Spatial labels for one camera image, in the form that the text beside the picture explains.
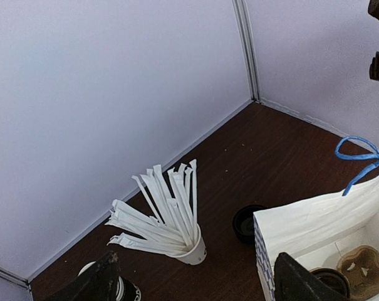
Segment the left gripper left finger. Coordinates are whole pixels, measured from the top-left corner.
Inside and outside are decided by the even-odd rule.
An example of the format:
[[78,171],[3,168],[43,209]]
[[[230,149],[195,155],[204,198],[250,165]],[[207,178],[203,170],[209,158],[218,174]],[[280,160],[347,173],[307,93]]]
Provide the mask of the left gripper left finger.
[[52,294],[56,301],[116,300],[118,282],[118,255],[105,253],[74,281]]

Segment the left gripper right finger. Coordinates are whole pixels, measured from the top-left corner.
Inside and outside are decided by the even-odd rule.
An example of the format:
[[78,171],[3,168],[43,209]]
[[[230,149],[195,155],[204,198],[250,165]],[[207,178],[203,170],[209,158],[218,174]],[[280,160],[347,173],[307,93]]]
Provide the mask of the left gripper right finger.
[[332,268],[307,270],[287,253],[274,266],[276,300],[348,300],[347,279]]

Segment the stack of paper cups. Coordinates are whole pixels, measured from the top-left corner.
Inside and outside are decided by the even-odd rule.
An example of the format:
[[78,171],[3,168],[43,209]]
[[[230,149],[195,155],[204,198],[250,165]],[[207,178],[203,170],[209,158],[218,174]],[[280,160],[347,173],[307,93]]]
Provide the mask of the stack of paper cups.
[[83,300],[141,300],[140,289],[120,276],[116,263],[100,265],[92,261],[78,273],[85,275],[88,285],[84,288]]

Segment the checkered paper takeout bag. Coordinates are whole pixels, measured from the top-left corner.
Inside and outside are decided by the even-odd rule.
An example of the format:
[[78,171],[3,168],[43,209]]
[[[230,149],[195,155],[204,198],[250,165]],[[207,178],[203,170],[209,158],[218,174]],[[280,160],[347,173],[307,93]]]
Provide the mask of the checkered paper takeout bag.
[[[335,155],[368,165],[340,192],[254,213],[256,265],[266,300],[276,300],[274,266],[280,253],[289,254],[309,271],[337,271],[340,258],[359,246],[379,252],[379,175],[363,180],[379,167],[379,150],[348,155],[336,149]],[[379,300],[379,294],[368,300]]]

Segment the cardboard cup carrier tray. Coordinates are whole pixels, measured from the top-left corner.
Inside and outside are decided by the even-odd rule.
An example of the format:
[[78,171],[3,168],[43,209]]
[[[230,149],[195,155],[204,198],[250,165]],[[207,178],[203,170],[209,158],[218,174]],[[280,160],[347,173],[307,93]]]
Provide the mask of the cardboard cup carrier tray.
[[362,245],[342,256],[336,269],[347,279],[351,300],[368,300],[379,294],[379,252]]

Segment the stack of black lids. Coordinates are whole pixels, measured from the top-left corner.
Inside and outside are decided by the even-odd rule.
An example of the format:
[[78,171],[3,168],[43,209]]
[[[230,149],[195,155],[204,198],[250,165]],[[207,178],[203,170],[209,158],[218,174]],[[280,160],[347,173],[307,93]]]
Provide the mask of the stack of black lids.
[[267,207],[259,204],[252,204],[241,208],[232,219],[232,229],[237,239],[244,244],[254,243],[254,222],[253,214],[256,211],[265,210]]

